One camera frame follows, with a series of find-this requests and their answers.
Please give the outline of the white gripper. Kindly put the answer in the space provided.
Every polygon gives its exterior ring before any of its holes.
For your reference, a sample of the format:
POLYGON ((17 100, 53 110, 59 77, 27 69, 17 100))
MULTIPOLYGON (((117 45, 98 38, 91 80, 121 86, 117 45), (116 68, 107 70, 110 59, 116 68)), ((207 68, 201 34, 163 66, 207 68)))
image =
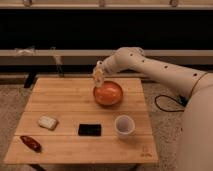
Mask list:
POLYGON ((106 74, 114 74, 117 72, 117 63, 114 56, 110 56, 102 61, 102 67, 106 74))

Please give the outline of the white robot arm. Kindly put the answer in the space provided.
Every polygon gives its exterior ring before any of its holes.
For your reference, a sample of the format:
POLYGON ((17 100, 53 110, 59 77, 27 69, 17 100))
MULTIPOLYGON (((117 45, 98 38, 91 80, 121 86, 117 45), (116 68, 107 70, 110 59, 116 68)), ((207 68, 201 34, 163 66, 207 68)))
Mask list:
POLYGON ((102 66, 143 73, 177 93, 184 113, 175 171, 213 171, 213 73, 147 58, 138 47, 119 48, 102 66))

